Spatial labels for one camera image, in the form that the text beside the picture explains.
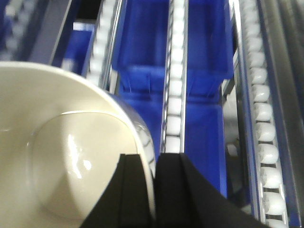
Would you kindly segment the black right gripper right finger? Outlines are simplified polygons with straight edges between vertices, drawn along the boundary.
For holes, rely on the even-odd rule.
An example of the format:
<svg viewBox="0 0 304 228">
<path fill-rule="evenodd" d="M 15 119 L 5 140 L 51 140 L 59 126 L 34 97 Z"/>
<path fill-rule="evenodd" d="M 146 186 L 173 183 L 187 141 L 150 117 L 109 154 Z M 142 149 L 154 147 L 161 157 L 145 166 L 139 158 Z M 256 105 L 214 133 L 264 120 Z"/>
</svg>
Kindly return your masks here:
<svg viewBox="0 0 304 228">
<path fill-rule="evenodd" d="M 183 153 L 163 153 L 156 165 L 158 228 L 264 228 L 223 197 Z"/>
</svg>

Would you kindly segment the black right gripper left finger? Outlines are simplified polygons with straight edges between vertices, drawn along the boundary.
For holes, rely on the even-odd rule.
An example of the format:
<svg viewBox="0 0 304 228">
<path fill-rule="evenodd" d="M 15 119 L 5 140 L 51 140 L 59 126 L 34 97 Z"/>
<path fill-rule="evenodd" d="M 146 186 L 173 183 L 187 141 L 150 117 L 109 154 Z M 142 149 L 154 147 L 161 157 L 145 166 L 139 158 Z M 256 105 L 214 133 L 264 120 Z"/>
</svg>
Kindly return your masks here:
<svg viewBox="0 0 304 228">
<path fill-rule="evenodd" d="M 138 154 L 120 155 L 104 193 L 80 227 L 150 228 L 147 184 Z"/>
</svg>

